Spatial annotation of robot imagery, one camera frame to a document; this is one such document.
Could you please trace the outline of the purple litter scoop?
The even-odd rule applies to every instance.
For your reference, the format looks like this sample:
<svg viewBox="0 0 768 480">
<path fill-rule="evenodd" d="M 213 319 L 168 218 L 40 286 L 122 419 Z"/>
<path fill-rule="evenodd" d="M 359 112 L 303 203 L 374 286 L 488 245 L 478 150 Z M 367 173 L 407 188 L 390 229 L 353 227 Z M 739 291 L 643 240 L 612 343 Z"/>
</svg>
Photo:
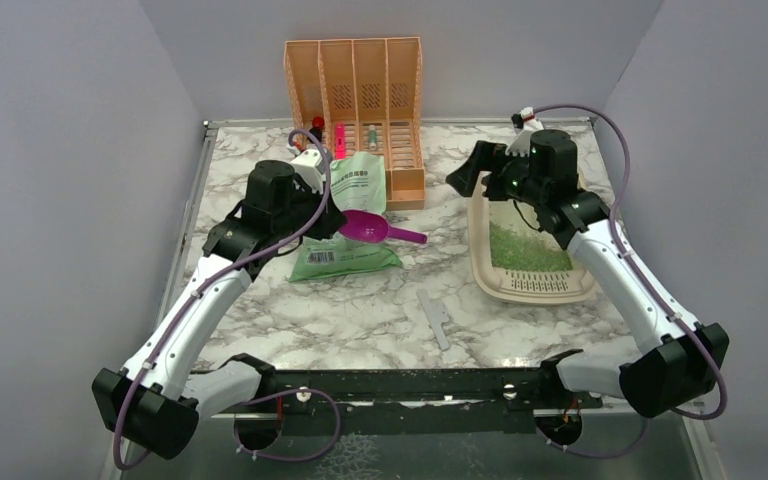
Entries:
<svg viewBox="0 0 768 480">
<path fill-rule="evenodd" d="M 400 240 L 416 244 L 426 244 L 426 234 L 391 226 L 381 215 L 360 211 L 345 210 L 347 223 L 339 233 L 351 240 L 369 244 L 382 243 L 385 240 Z"/>
</svg>

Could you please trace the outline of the beige litter box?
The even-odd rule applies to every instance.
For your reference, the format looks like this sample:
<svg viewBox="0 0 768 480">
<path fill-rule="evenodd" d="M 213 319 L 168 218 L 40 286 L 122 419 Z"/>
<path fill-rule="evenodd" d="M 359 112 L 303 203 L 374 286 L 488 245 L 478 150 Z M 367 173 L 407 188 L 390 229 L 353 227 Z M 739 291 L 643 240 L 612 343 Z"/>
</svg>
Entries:
<svg viewBox="0 0 768 480">
<path fill-rule="evenodd" d="M 594 277 L 538 232 L 533 207 L 484 197 L 477 184 L 467 201 L 469 253 L 474 278 L 488 295 L 507 302 L 557 306 L 590 299 Z"/>
</svg>

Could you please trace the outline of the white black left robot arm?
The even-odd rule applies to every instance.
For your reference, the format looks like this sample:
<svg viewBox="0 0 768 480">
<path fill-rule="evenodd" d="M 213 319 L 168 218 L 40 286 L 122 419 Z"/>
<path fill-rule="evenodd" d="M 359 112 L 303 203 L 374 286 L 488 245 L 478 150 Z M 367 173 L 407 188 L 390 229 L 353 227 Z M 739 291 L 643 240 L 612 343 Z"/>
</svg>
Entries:
<svg viewBox="0 0 768 480">
<path fill-rule="evenodd" d="M 282 403 L 272 365 L 247 354 L 194 374 L 219 321 L 267 262 L 292 241 L 328 239 L 347 222 L 331 197 L 331 158 L 305 151 L 293 160 L 264 160 L 250 172 L 244 198 L 208 233 L 189 283 L 148 340 L 117 370 L 101 369 L 92 393 L 113 434 L 113 458 L 130 470 L 123 441 L 144 456 L 179 455 L 199 423 L 232 406 L 258 411 Z"/>
</svg>

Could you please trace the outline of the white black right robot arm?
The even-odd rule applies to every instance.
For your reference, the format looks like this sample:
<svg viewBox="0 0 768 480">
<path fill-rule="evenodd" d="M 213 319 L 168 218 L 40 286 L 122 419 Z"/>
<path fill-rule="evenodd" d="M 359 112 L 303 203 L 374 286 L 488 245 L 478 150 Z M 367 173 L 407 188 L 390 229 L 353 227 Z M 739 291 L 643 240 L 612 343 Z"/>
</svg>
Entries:
<svg viewBox="0 0 768 480">
<path fill-rule="evenodd" d="M 460 196 L 531 206 L 540 230 L 591 274 L 625 321 L 636 358 L 564 353 L 537 380 L 539 398 L 560 407 L 576 392 L 624 399 L 654 418 L 713 389 L 727 403 L 721 366 L 729 337 L 683 308 L 632 250 L 605 201 L 579 185 L 578 149 L 554 129 L 527 135 L 522 153 L 479 141 L 446 177 Z"/>
</svg>

